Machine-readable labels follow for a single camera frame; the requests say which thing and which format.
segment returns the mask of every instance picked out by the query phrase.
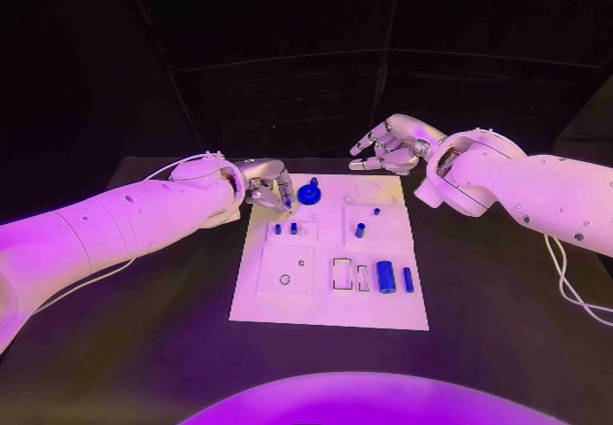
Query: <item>black backdrop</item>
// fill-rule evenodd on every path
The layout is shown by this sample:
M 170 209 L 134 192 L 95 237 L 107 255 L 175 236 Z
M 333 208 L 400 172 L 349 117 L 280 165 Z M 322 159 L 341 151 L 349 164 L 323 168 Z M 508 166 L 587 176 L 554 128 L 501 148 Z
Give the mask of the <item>black backdrop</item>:
M 547 151 L 607 76 L 609 2 L 9 2 L 0 220 L 127 155 L 348 156 L 391 113 Z

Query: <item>table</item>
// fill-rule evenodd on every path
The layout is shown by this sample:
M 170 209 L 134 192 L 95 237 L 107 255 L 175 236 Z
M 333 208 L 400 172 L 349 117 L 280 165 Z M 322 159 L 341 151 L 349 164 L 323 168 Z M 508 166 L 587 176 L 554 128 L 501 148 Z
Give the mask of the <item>table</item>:
M 108 187 L 169 158 L 126 158 Z M 345 159 L 292 172 L 346 174 Z M 250 205 L 36 315 L 0 363 L 3 423 L 176 423 L 289 376 L 377 371 L 486 391 L 571 423 L 613 418 L 613 328 L 558 293 L 543 237 L 499 205 L 479 219 L 431 209 L 403 178 L 430 332 L 228 321 Z M 594 253 L 567 246 L 587 302 L 613 305 Z

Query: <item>robotic hand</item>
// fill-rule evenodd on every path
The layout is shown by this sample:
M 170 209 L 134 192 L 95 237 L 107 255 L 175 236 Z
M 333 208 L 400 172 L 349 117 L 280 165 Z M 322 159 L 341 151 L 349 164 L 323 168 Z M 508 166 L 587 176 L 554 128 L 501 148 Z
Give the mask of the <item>robotic hand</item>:
M 152 180 L 173 166 L 168 181 Z M 245 197 L 287 210 L 294 190 L 284 163 L 266 158 L 232 164 L 208 152 L 142 182 L 0 226 L 0 352 L 61 289 L 107 267 L 130 264 L 199 228 L 237 220 Z
M 401 114 L 374 128 L 351 154 L 371 144 L 375 156 L 355 159 L 349 168 L 407 175 L 424 158 L 427 176 L 416 196 L 433 208 L 444 202 L 479 217 L 499 201 L 522 226 L 613 256 L 613 169 L 553 155 L 527 156 L 492 129 L 446 136 Z

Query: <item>white board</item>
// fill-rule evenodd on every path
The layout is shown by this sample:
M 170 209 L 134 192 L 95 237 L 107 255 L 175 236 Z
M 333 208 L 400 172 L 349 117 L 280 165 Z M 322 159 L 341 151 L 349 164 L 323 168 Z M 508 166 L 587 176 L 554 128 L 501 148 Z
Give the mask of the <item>white board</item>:
M 253 206 L 230 319 L 429 330 L 400 178 L 292 174 L 296 192 L 312 177 L 322 190 L 315 205 L 296 201 L 283 213 Z M 364 238 L 355 236 L 359 222 L 367 225 Z M 335 270 L 333 259 L 345 259 Z M 394 265 L 391 294 L 378 290 L 377 262 L 385 260 Z M 411 269 L 414 292 L 407 292 L 404 267 Z

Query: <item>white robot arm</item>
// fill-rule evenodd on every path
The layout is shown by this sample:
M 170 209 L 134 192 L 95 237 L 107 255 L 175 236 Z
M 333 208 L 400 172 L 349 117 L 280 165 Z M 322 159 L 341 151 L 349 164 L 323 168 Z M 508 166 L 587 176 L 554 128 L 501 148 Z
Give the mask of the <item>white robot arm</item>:
M 169 181 L 152 176 L 172 166 Z M 240 218 L 247 202 L 294 201 L 284 163 L 201 154 L 146 180 L 0 227 L 0 352 L 49 297 L 90 274 Z M 281 199 L 274 195 L 277 180 Z
M 374 143 L 375 157 L 352 170 L 384 168 L 407 175 L 424 158 L 427 177 L 416 196 L 479 217 L 495 201 L 515 221 L 543 234 L 613 256 L 613 169 L 553 155 L 527 156 L 491 129 L 446 136 L 407 115 L 393 115 L 351 154 Z

